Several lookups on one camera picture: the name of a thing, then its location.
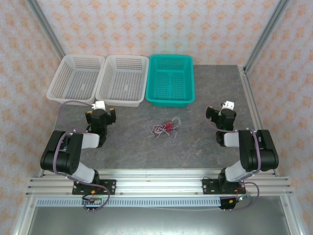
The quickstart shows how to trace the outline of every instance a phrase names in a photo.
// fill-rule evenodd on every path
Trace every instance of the black mounting plate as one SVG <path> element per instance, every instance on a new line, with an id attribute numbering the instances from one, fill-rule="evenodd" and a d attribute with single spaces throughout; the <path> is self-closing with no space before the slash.
<path id="1" fill-rule="evenodd" d="M 236 194 L 236 188 L 241 188 L 238 182 L 227 182 L 228 192 L 223 192 L 218 179 L 202 179 L 202 190 L 204 195 L 212 194 Z M 245 194 L 244 189 L 238 189 L 238 194 Z"/>
<path id="2" fill-rule="evenodd" d="M 100 180 L 99 184 L 106 187 L 109 190 L 110 195 L 115 195 L 116 180 Z M 74 182 L 72 194 L 73 195 L 87 195 L 87 194 L 91 194 L 92 190 L 98 191 L 98 188 L 94 186 L 87 186 L 87 185 Z M 105 191 L 104 189 L 101 189 L 97 193 L 97 195 L 108 195 L 108 192 Z"/>

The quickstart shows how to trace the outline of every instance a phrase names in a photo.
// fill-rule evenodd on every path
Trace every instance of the basket rim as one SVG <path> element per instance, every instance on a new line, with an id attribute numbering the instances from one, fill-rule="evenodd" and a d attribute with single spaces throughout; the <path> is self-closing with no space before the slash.
<path id="1" fill-rule="evenodd" d="M 193 66 L 193 59 L 189 55 L 174 55 L 174 54 L 155 54 L 150 56 L 150 62 L 149 62 L 149 72 L 148 72 L 148 77 L 147 77 L 147 86 L 146 86 L 146 99 L 149 102 L 155 102 L 155 103 L 173 103 L 173 104 L 189 104 L 195 101 L 196 96 L 195 92 L 192 93 L 192 98 L 190 100 L 168 100 L 168 99 L 151 99 L 149 98 L 149 85 L 150 85 L 150 74 L 151 74 L 151 63 L 152 59 L 155 57 L 184 57 L 188 58 L 191 61 L 191 89 L 194 91 L 195 90 L 195 80 L 194 80 L 194 66 Z"/>
<path id="2" fill-rule="evenodd" d="M 146 68 L 146 72 L 143 73 L 144 75 L 144 78 L 143 78 L 143 88 L 142 88 L 142 93 L 143 95 L 141 96 L 141 98 L 139 100 L 118 100 L 118 99 L 104 99 L 103 97 L 100 97 L 100 89 L 101 89 L 101 86 L 102 86 L 102 82 L 103 82 L 103 76 L 104 76 L 104 73 L 106 71 L 106 68 L 107 68 L 107 65 L 109 63 L 109 59 L 113 58 L 113 57 L 116 57 L 116 56 L 121 56 L 121 57 L 128 57 L 128 58 L 141 58 L 143 60 L 146 60 L 146 63 L 147 63 L 147 68 Z M 109 55 L 106 60 L 105 60 L 105 63 L 101 69 L 101 74 L 99 74 L 100 76 L 100 79 L 99 79 L 99 82 L 98 82 L 98 86 L 97 86 L 97 89 L 96 89 L 96 93 L 95 93 L 95 98 L 96 100 L 102 100 L 104 102 L 116 102 L 116 103 L 120 103 L 120 104 L 137 104 L 137 103 L 141 103 L 144 98 L 145 98 L 145 92 L 146 92 L 146 86 L 147 86 L 147 80 L 148 80 L 148 72 L 149 72 L 149 58 L 147 56 L 143 56 L 143 55 L 123 55 L 123 54 L 117 54 L 117 55 Z"/>
<path id="3" fill-rule="evenodd" d="M 66 60 L 68 58 L 72 58 L 74 56 L 77 56 L 77 57 L 82 57 L 82 58 L 99 58 L 101 59 L 101 63 L 100 63 L 100 70 L 99 70 L 99 74 L 97 76 L 97 79 L 96 79 L 96 83 L 95 83 L 95 86 L 92 90 L 92 93 L 91 93 L 91 97 L 89 99 L 66 99 L 66 98 L 56 98 L 54 97 L 54 95 L 52 95 L 52 89 L 54 87 L 54 84 L 57 82 L 58 80 L 58 76 L 60 74 L 60 71 L 62 69 L 62 66 L 63 64 L 66 62 Z M 95 93 L 96 93 L 96 89 L 97 89 L 97 86 L 98 86 L 98 83 L 99 83 L 99 75 L 100 75 L 100 72 L 101 72 L 101 69 L 102 67 L 104 66 L 104 63 L 106 61 L 106 58 L 102 55 L 92 55 L 92 54 L 68 54 L 68 55 L 65 55 L 62 60 L 60 61 L 60 64 L 57 68 L 57 70 L 55 71 L 54 73 L 54 76 L 50 82 L 50 85 L 49 85 L 49 88 L 46 92 L 46 97 L 47 99 L 49 100 L 55 100 L 55 101 L 58 101 L 58 102 L 66 102 L 68 100 L 78 100 L 78 101 L 83 101 L 83 102 L 93 102 L 93 100 L 95 99 Z"/>

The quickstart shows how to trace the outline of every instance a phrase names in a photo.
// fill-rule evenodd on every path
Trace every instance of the patterned wallpaper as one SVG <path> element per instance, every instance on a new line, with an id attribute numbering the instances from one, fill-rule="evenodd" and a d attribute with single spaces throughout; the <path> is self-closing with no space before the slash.
<path id="1" fill-rule="evenodd" d="M 60 59 L 25 0 L 1 1 L 0 33 L 0 234 L 10 235 L 54 126 L 45 94 Z"/>
<path id="2" fill-rule="evenodd" d="M 39 0 L 67 54 L 186 54 L 243 66 L 279 0 Z"/>
<path id="3" fill-rule="evenodd" d="M 313 2 L 291 0 L 249 79 L 279 172 L 292 177 L 313 234 Z"/>

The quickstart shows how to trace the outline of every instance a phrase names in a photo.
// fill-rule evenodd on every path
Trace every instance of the aluminum rail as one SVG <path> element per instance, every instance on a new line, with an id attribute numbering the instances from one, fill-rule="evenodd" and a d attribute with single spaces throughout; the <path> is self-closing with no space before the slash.
<path id="1" fill-rule="evenodd" d="M 203 197 L 202 178 L 217 179 L 220 169 L 169 169 L 169 170 L 99 170 L 100 179 L 116 179 L 113 197 Z M 259 186 L 260 196 L 292 195 L 288 177 L 275 176 L 272 171 L 250 177 Z M 63 176 L 44 172 L 42 178 L 31 178 L 26 197 L 81 197 L 72 195 L 73 182 Z M 246 185 L 256 195 L 256 187 Z M 208 197 L 231 196 L 212 194 Z"/>

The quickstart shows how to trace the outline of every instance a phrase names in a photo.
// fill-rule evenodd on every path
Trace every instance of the plastic basket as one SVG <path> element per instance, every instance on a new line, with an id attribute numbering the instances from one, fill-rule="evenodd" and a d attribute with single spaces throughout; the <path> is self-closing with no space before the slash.
<path id="1" fill-rule="evenodd" d="M 195 100 L 193 61 L 186 55 L 150 57 L 146 98 L 156 106 L 185 107 Z"/>
<path id="2" fill-rule="evenodd" d="M 139 55 L 109 55 L 100 74 L 96 99 L 108 105 L 138 107 L 146 90 L 149 59 Z"/>
<path id="3" fill-rule="evenodd" d="M 47 98 L 60 103 L 79 100 L 92 104 L 104 62 L 105 58 L 99 55 L 64 56 L 47 91 Z"/>

